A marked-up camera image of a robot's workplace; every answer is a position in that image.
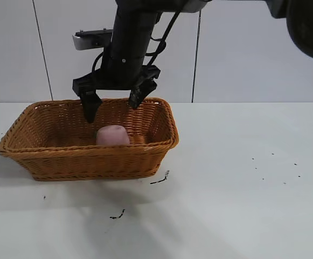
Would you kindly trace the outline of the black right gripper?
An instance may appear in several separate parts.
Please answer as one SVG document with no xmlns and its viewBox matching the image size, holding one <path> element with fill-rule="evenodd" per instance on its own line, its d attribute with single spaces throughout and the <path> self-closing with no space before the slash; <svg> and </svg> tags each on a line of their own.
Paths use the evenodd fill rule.
<svg viewBox="0 0 313 259">
<path fill-rule="evenodd" d="M 88 74 L 73 79 L 72 90 L 76 94 L 82 93 L 80 100 L 84 117 L 91 124 L 102 104 L 95 90 L 131 90 L 128 103 L 131 108 L 137 109 L 156 89 L 157 84 L 153 79 L 157 79 L 160 73 L 160 69 L 155 65 L 143 65 L 139 59 L 115 60 L 105 50 L 96 57 Z"/>
</svg>

